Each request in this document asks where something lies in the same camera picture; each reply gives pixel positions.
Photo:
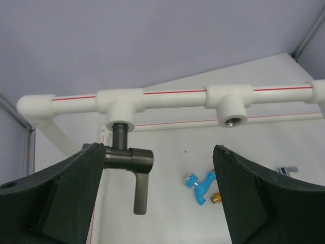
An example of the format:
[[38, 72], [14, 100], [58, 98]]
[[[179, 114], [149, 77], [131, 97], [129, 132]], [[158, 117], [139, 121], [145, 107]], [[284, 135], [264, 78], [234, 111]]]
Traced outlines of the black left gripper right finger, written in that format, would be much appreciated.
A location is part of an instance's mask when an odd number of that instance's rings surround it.
[[324, 187], [216, 145], [213, 164], [232, 243], [324, 243]]

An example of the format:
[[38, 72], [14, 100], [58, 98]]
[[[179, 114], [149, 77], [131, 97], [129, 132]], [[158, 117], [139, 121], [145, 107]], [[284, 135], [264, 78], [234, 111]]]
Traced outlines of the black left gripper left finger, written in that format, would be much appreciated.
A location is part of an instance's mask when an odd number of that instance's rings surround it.
[[104, 159], [93, 143], [1, 185], [1, 243], [86, 243]]

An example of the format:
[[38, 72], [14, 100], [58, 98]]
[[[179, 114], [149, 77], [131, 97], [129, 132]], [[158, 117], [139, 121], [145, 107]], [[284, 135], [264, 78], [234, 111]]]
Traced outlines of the dark long-spout faucet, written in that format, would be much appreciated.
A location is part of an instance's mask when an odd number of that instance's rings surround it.
[[115, 123], [112, 126], [112, 146], [105, 146], [105, 169], [122, 169], [136, 177], [134, 214], [147, 212], [149, 173], [153, 167], [154, 155], [151, 150], [127, 148], [128, 125]]

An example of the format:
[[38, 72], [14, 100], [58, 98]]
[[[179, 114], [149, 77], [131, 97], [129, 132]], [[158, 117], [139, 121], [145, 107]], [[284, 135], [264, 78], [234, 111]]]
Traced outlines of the white PVC pipe frame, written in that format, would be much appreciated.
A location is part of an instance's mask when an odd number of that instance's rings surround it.
[[324, 83], [253, 87], [208, 85], [160, 91], [101, 90], [58, 97], [28, 95], [16, 108], [52, 142], [52, 158], [83, 143], [111, 145], [112, 126], [130, 126], [129, 147], [153, 151], [147, 212], [135, 215], [136, 179], [107, 169], [97, 194], [88, 243], [230, 243], [223, 203], [197, 204], [184, 178], [204, 179], [215, 145], [275, 169], [296, 166], [294, 177], [324, 184]]

